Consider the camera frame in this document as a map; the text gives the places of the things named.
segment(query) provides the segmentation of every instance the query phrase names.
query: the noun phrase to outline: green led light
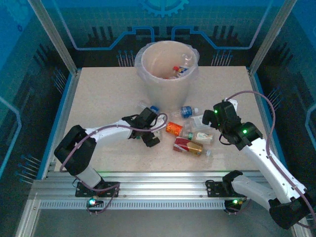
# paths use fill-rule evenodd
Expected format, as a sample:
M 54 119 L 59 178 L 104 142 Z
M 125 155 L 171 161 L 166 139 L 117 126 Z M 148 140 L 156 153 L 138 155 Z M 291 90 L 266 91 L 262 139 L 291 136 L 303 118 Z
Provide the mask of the green led light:
M 91 199 L 89 200 L 89 204 L 90 204 L 90 205 L 94 205 L 94 204 L 95 204 L 95 199 L 91 198 Z

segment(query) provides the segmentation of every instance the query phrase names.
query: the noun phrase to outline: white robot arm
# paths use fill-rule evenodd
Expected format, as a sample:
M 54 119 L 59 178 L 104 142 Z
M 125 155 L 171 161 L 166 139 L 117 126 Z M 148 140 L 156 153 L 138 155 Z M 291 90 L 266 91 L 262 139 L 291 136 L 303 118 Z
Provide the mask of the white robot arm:
M 218 129 L 221 136 L 228 140 L 229 145 L 235 145 L 246 154 L 256 164 L 272 188 L 251 181 L 240 171 L 232 171 L 223 177 L 223 186 L 226 191 L 245 195 L 262 205 L 270 212 L 274 221 L 285 229 L 290 228 L 309 213 L 307 205 L 293 187 L 304 194 L 312 206 L 315 206 L 316 192 L 308 191 L 270 150 L 270 156 L 294 186 L 287 181 L 269 158 L 266 151 L 267 142 L 262 133 L 250 122 L 241 123 L 231 102 L 222 101 L 214 106 L 214 111 L 206 110 L 203 123 L 211 123 L 210 126 Z
M 81 180 L 90 189 L 100 190 L 104 188 L 104 180 L 89 165 L 95 147 L 136 137 L 141 137 L 147 147 L 155 146 L 160 142 L 155 136 L 155 131 L 165 127 L 165 123 L 165 115 L 158 116 L 146 108 L 139 115 L 124 117 L 104 127 L 84 129 L 76 125 L 63 138 L 54 154 L 63 163 L 60 170 L 65 167 L 71 175 Z M 70 156 L 79 142 L 82 144 Z

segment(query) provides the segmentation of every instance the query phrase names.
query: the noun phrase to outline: trash bin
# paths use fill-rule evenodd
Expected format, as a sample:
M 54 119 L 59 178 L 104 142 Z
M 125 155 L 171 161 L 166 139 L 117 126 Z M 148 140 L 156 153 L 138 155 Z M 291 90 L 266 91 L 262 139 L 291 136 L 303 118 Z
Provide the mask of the trash bin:
M 190 67 L 175 79 L 174 66 L 181 66 L 189 58 Z M 148 97 L 152 105 L 164 112 L 171 112 L 182 107 L 188 96 L 190 84 L 198 77 L 199 54 L 196 49 L 176 41 L 149 43 L 137 53 L 135 67 L 140 78 L 145 82 Z

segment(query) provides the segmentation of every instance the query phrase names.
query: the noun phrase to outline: small bottle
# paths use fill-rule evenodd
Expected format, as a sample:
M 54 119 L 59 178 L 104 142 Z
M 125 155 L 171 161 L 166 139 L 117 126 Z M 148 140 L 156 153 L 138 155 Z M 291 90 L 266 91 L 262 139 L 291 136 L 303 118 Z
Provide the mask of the small bottle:
M 202 144 L 211 144 L 213 141 L 213 135 L 205 132 L 187 132 L 182 130 L 180 137 Z
M 181 77 L 182 74 L 183 74 L 185 71 L 187 71 L 188 69 L 190 69 L 190 66 L 189 66 L 189 65 L 190 65 L 190 62 L 191 62 L 192 57 L 189 57 L 187 54 L 183 54 L 182 57 L 183 57 L 183 59 L 184 59 L 184 63 L 183 63 L 183 65 L 177 67 L 177 68 L 178 68 L 178 70 L 177 70 L 177 71 L 178 71 L 178 74 L 177 74 L 178 77 Z
M 158 114 L 159 112 L 159 108 L 156 106 L 150 106 L 148 103 L 146 103 L 145 101 L 141 100 L 140 102 L 138 102 L 137 104 L 137 108 L 140 111 L 143 111 L 145 108 L 149 108 L 151 111 L 155 112 L 156 114 Z
M 211 150 L 204 149 L 203 144 L 190 141 L 183 137 L 177 137 L 173 149 L 177 152 L 190 152 L 196 156 L 206 155 L 209 157 L 211 155 Z
M 211 131 L 212 130 L 212 128 L 210 127 L 211 123 L 209 123 L 209 125 L 205 125 L 202 123 L 202 120 L 203 120 L 203 115 L 192 116 L 185 121 L 183 127 L 186 131 L 190 131 L 190 132 Z
M 192 108 L 191 106 L 183 106 L 181 109 L 171 113 L 172 118 L 188 118 L 198 113 L 198 108 Z
M 169 122 L 166 126 L 166 132 L 171 133 L 175 136 L 179 136 L 181 131 L 182 131 L 182 126 L 174 122 Z
M 165 78 L 165 79 L 177 79 L 179 76 L 178 76 L 178 70 L 179 70 L 179 67 L 175 66 L 172 68 L 172 74 L 171 76 Z

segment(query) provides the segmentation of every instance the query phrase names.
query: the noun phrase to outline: white speckled tabletop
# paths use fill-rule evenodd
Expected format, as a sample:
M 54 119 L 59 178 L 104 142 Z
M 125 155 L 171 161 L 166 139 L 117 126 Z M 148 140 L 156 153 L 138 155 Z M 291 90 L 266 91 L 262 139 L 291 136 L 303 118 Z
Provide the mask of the white speckled tabletop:
M 252 90 L 246 67 L 200 67 L 199 78 L 192 84 L 185 105 L 199 107 L 203 113 L 241 90 Z M 241 121 L 254 123 L 266 137 L 254 95 L 243 94 L 235 99 L 238 100 L 237 114 Z M 140 100 L 149 101 L 135 68 L 83 68 L 65 134 L 77 124 L 84 128 L 99 127 L 136 114 Z M 257 170 L 235 146 L 220 144 L 218 131 L 213 130 L 213 135 L 215 141 L 209 146 L 212 150 L 210 158 L 173 151 L 175 136 L 163 130 L 162 141 L 152 148 L 136 139 L 97 146 L 90 164 L 97 171 Z

